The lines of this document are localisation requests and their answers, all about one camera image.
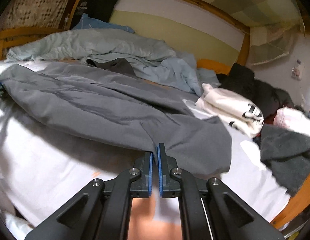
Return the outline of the patterned woven wall panel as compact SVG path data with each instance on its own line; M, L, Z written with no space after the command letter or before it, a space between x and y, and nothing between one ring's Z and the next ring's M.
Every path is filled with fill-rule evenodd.
M68 0L12 0L0 17L0 28L58 28L67 2Z

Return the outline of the white bed sheet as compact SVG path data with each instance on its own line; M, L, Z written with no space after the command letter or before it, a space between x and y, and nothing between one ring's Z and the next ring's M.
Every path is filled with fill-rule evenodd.
M221 179L266 220L290 195L260 161L257 145L230 128L232 159ZM94 178L109 180L139 152L48 128L8 99L0 103L0 210L8 227L26 233Z

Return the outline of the white folded printed shirt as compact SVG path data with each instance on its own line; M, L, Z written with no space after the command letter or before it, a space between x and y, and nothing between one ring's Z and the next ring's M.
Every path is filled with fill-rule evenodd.
M249 99L223 88L203 83L203 94L195 105L201 111L218 116L223 122L250 138L256 137L264 124L262 111Z

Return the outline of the black bag on shelf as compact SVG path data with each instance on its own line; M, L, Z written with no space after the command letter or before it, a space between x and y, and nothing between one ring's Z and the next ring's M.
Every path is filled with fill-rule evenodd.
M101 20L102 22L109 22L117 1L118 0L80 0L75 9L70 28L74 28L80 22L83 14L86 14L90 18Z

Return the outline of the light blue duvet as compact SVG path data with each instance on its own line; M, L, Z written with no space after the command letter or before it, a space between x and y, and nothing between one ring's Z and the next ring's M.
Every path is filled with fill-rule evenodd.
M220 86L211 70L197 68L195 57L175 51L163 40L120 29L80 29L53 33L40 40L10 48L6 61L75 59L106 63L126 59L137 77L201 96L202 85Z

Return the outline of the black clothes pile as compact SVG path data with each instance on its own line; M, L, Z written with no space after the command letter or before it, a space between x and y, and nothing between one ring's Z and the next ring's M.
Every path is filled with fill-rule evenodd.
M255 78L255 73L240 64L233 64L229 74L217 74L220 87L252 101L262 112L266 123L272 123L277 110L294 108L288 92Z

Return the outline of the orange pillow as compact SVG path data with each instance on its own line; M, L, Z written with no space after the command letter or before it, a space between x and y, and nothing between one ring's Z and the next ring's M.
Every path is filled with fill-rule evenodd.
M200 59L197 61L197 68L204 68L208 70L213 70L216 74L225 74L228 75L231 67L209 59Z

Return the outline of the blue cloth at headboard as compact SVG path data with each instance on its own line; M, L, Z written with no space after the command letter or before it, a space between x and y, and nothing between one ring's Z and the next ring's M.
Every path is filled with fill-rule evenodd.
M79 23L72 28L72 30L80 29L120 29L127 31L128 33L135 33L135 31L129 26L103 22L96 18L90 18L87 14L83 14L80 18Z

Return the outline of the large grey garment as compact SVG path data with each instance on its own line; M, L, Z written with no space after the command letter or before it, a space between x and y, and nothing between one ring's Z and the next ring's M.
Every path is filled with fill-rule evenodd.
M195 174L227 172L232 139L218 118L201 120L187 94L83 64L52 62L43 70L0 69L9 96L36 121L104 144L155 151Z

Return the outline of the wooden bed frame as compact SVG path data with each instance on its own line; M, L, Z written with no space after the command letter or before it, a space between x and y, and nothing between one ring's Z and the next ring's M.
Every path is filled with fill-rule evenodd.
M219 7L215 7L212 3L206 0L173 0L180 1L184 5L189 5L192 9L198 9L200 12L204 12L211 17L215 17L219 22L213 24L212 20L204 19L200 17L199 22L195 22L195 17L191 16L191 21L187 22L180 16L173 17L173 14L168 11L155 12L155 8L160 8L158 0L151 2L151 7L147 9L145 6L137 8L133 6L131 11L140 12L148 15L157 15L162 18L168 18L172 21L179 22L183 25L188 25L192 29L196 29L202 33L213 36L221 42L230 46L236 50L237 54L234 60L239 64L244 64L249 58L250 48L252 47L251 41L254 37L252 31L263 27L261 23L249 23L245 24L241 19L233 14L228 14ZM43 35L51 33L54 30L68 30L71 27L71 21L75 16L75 10L80 4L80 0L68 0L60 17L59 25L53 28L51 25L44 27L44 25L37 26L20 25L16 28L6 29L4 24L7 21L8 12L11 8L17 6L17 0L10 0L9 2L0 2L0 60L4 59L6 52L9 48L15 45L22 45L26 41L35 41L37 38L43 37ZM124 0L119 0L119 3L127 5Z

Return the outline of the dark grey fleece garment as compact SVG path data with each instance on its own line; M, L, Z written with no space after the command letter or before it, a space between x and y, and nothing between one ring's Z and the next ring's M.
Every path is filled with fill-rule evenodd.
M277 183L295 196L310 175L310 137L265 124L257 144L261 162L271 170Z

